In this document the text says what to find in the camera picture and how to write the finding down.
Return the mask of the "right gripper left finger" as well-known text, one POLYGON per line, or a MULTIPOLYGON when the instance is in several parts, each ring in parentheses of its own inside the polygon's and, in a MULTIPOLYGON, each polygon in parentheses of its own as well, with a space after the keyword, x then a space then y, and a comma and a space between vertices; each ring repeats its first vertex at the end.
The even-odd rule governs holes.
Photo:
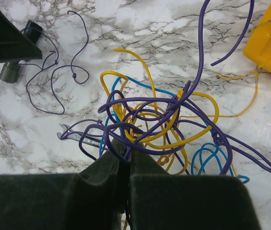
POLYGON ((80 173, 0 175, 0 230, 118 230, 128 174, 107 150, 80 173))

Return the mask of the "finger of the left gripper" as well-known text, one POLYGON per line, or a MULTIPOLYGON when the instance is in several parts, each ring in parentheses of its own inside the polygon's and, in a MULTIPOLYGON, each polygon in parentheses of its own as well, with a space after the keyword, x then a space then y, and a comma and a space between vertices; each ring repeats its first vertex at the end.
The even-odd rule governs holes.
POLYGON ((42 28, 28 21, 23 30, 18 30, 0 11, 0 63, 41 59, 42 51, 36 46, 42 28))

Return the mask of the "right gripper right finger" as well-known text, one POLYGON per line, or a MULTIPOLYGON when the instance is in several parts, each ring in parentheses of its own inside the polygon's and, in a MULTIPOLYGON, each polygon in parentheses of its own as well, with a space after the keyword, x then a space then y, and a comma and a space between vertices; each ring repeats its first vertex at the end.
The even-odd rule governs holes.
POLYGON ((246 187, 231 176, 167 173, 133 151, 129 210, 133 230, 258 230, 246 187))

